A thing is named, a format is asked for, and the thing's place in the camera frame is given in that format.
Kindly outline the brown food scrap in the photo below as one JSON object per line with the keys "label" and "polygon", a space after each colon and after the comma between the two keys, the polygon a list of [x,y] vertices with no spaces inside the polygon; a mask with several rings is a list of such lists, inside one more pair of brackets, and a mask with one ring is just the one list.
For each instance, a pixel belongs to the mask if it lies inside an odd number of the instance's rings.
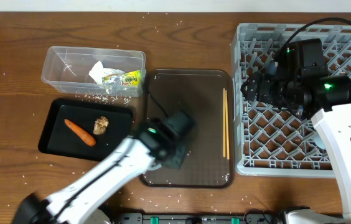
{"label": "brown food scrap", "polygon": [[99,118],[97,118],[94,124],[93,134],[96,134],[96,135],[104,134],[106,132],[106,129],[109,123],[110,123],[109,119],[104,116],[100,116]]}

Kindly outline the wooden chopstick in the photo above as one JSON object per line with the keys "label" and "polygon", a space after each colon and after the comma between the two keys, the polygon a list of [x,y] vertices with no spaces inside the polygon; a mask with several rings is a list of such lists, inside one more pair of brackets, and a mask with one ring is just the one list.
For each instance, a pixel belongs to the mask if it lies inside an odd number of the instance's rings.
{"label": "wooden chopstick", "polygon": [[223,88],[223,118],[222,118],[222,125],[223,125],[223,157],[227,156],[227,150],[226,150],[226,121],[225,121],[225,89]]}
{"label": "wooden chopstick", "polygon": [[225,140],[227,159],[230,160],[230,141],[229,141],[229,124],[228,124],[228,94],[225,90]]}

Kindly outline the large blue plate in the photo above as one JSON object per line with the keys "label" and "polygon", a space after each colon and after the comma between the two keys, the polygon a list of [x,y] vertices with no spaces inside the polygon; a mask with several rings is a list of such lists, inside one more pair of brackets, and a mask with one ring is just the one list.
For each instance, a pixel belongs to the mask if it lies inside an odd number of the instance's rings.
{"label": "large blue plate", "polygon": [[278,67],[278,62],[270,61],[270,63],[266,67],[266,74],[275,76],[277,67]]}

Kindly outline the white tissue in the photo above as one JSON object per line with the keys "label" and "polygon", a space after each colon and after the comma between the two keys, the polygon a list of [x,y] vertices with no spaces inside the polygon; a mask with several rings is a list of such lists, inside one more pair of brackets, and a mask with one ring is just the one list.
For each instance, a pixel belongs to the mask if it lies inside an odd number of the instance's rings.
{"label": "white tissue", "polygon": [[113,69],[113,68],[104,68],[101,61],[98,61],[89,71],[89,76],[95,81],[96,84],[102,85],[102,78],[108,75],[120,75],[124,71]]}

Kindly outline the orange carrot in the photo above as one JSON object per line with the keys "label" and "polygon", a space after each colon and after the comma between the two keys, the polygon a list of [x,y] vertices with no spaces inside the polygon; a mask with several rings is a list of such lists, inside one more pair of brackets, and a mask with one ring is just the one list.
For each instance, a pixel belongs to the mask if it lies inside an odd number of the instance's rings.
{"label": "orange carrot", "polygon": [[68,128],[70,128],[85,144],[88,146],[94,146],[96,141],[92,135],[86,132],[84,129],[79,127],[69,119],[64,119],[64,122]]}

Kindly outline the small blue cup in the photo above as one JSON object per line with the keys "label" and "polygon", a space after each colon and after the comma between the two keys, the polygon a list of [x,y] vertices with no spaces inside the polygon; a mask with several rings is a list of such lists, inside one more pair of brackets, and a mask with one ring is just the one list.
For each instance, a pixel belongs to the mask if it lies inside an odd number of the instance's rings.
{"label": "small blue cup", "polygon": [[325,150],[325,144],[318,134],[315,134],[312,139],[318,148]]}

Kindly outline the aluminium foil ball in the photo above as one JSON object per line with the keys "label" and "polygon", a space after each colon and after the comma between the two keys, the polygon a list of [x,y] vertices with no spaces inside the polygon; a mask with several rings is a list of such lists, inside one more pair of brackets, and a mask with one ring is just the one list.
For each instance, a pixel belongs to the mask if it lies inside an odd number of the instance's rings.
{"label": "aluminium foil ball", "polygon": [[101,80],[107,95],[127,90],[126,86],[123,85],[123,74],[107,75]]}

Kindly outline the light blue rice bowl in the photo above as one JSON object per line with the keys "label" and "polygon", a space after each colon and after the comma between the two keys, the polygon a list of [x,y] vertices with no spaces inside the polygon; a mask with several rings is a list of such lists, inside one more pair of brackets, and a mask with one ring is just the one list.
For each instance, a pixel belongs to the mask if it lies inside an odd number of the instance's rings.
{"label": "light blue rice bowl", "polygon": [[162,165],[161,164],[156,164],[156,163],[153,163],[153,164],[151,164],[151,166],[150,167],[148,167],[147,169],[149,170],[149,171],[154,171],[154,170],[158,170],[158,169],[160,169],[162,167]]}

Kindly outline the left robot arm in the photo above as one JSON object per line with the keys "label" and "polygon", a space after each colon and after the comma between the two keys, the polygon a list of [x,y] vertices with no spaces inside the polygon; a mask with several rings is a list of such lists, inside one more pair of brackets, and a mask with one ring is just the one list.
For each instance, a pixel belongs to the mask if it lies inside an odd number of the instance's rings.
{"label": "left robot arm", "polygon": [[36,194],[28,195],[12,222],[86,223],[104,201],[153,163],[180,168],[187,154],[187,136],[194,125],[194,119],[183,110],[140,123],[108,157],[74,183],[45,200]]}

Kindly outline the green snack wrapper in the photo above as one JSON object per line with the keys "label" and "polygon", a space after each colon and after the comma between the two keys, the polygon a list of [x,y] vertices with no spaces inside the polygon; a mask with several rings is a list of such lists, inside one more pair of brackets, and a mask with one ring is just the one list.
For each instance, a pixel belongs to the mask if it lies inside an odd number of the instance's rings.
{"label": "green snack wrapper", "polygon": [[123,85],[138,86],[141,82],[142,72],[135,70],[128,73],[123,73]]}

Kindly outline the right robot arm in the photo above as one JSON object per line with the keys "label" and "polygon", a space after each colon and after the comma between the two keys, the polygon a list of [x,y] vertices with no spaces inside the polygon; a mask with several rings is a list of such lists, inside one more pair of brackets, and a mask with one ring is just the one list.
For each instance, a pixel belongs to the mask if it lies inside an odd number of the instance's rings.
{"label": "right robot arm", "polygon": [[331,76],[320,39],[286,44],[264,73],[241,86],[249,101],[302,109],[324,143],[342,197],[343,222],[351,223],[351,79]]}

